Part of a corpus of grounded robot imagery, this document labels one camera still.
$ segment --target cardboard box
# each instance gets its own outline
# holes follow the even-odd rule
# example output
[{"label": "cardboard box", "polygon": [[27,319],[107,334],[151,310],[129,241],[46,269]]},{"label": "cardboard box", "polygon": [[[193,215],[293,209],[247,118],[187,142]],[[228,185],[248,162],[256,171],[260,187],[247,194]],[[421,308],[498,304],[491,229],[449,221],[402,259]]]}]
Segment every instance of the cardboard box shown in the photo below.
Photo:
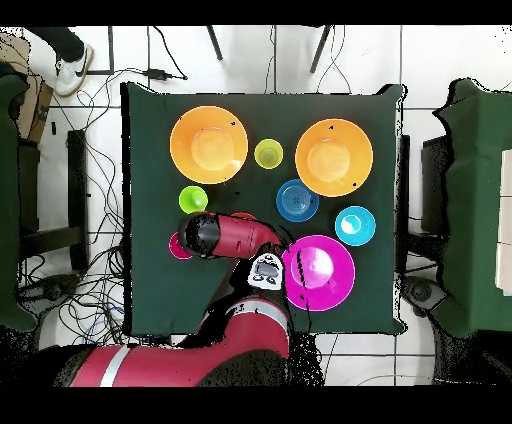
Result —
[{"label": "cardboard box", "polygon": [[27,40],[0,32],[0,60],[9,63],[17,72],[27,75],[29,84],[17,121],[20,137],[39,143],[43,135],[53,89],[44,83],[40,75],[35,75],[30,71],[29,52],[30,44]]}]

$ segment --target power adapter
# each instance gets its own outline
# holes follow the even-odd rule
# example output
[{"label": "power adapter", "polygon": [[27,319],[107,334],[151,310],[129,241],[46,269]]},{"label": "power adapter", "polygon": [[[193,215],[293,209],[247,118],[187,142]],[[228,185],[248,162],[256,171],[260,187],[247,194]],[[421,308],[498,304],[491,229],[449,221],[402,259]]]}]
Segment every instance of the power adapter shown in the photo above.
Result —
[{"label": "power adapter", "polygon": [[180,77],[176,77],[174,75],[168,74],[167,72],[165,72],[162,69],[149,68],[147,71],[142,72],[142,74],[149,77],[150,79],[154,79],[157,81],[167,81],[167,79],[171,79],[171,78],[180,78]]}]

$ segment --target green cup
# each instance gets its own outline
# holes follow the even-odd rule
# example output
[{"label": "green cup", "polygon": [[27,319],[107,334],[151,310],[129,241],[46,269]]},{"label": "green cup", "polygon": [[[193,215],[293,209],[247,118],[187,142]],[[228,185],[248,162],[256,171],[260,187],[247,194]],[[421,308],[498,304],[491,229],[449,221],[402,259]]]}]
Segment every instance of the green cup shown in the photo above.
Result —
[{"label": "green cup", "polygon": [[208,195],[201,187],[188,186],[181,190],[178,203],[185,213],[204,211],[208,204]]}]

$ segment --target white stripe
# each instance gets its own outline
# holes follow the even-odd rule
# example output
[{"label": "white stripe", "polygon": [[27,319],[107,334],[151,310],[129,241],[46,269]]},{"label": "white stripe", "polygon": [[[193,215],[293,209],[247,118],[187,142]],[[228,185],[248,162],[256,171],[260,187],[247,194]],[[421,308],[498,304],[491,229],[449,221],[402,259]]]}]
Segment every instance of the white stripe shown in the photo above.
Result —
[{"label": "white stripe", "polygon": [[283,311],[281,311],[277,306],[261,300],[244,300],[235,303],[227,312],[232,311],[233,309],[235,310],[234,315],[256,312],[258,314],[266,315],[283,327],[283,330],[288,335],[288,319]]},{"label": "white stripe", "polygon": [[123,363],[124,358],[130,352],[130,348],[126,345],[121,346],[114,357],[110,360],[107,369],[105,370],[105,374],[103,374],[103,378],[101,379],[100,387],[112,387],[114,384],[114,380],[116,378],[117,372]]}]

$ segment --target pink bowl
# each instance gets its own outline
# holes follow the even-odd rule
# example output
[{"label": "pink bowl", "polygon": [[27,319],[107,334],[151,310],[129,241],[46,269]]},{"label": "pink bowl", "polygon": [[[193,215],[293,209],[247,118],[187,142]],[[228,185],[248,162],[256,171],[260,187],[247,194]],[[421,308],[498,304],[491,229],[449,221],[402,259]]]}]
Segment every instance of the pink bowl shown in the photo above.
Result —
[{"label": "pink bowl", "polygon": [[[299,270],[299,259],[302,276]],[[352,256],[338,241],[322,235],[306,236],[282,254],[286,294],[297,308],[321,312],[338,306],[354,286]]]},{"label": "pink bowl", "polygon": [[192,255],[185,252],[181,247],[180,242],[178,241],[178,233],[174,233],[169,240],[169,252],[171,252],[175,258],[180,260],[190,259],[192,257]]}]

